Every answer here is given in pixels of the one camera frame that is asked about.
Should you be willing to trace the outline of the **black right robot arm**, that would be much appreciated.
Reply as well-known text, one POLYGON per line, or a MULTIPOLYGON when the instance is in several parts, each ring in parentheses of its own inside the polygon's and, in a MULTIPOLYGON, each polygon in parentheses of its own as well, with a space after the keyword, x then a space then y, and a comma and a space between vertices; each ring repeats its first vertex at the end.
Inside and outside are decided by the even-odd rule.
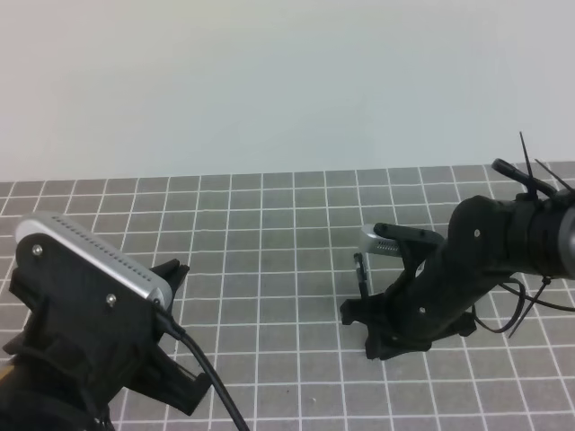
POLYGON ((341 321, 367 327, 366 354, 387 360, 430 350, 433 342, 467 337, 480 326, 476 303, 515 274, 545 280, 574 277, 574 195, 513 201, 468 198, 442 236, 397 224, 366 224, 355 254, 358 299, 341 306, 341 321), (367 291, 366 254, 395 256, 403 271, 377 295, 367 291))

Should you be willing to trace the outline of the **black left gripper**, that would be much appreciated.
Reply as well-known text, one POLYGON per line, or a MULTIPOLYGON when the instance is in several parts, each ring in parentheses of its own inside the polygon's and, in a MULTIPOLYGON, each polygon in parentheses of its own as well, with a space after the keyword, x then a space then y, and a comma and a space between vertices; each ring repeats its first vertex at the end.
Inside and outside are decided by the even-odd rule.
POLYGON ((31 310, 4 351, 3 404, 107 404, 128 388, 191 415, 211 386, 186 374, 158 345, 159 305, 172 305, 190 268, 178 259, 149 268, 146 299, 95 268, 26 268, 9 290, 31 310))

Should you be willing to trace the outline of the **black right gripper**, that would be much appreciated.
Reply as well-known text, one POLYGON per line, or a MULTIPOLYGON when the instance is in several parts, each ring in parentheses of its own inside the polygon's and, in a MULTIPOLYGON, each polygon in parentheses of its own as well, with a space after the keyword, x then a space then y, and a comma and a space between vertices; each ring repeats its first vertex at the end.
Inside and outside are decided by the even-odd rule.
POLYGON ((525 235, 529 215, 527 201, 462 201, 443 243, 426 255, 407 251, 398 280, 384 293, 345 300, 341 323, 367 326, 368 359, 427 352, 435 341, 468 337, 477 329, 473 305, 517 272, 509 236, 525 235))

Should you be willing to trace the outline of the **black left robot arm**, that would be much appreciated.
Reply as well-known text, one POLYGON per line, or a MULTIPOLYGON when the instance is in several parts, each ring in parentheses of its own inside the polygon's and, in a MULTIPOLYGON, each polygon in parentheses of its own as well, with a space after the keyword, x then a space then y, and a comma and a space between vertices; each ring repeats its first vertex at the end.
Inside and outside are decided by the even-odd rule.
POLYGON ((186 415, 208 393, 159 340, 175 324, 152 302, 90 264, 21 264, 10 291, 30 310, 4 345, 3 430, 111 430, 109 404, 123 388, 186 415))

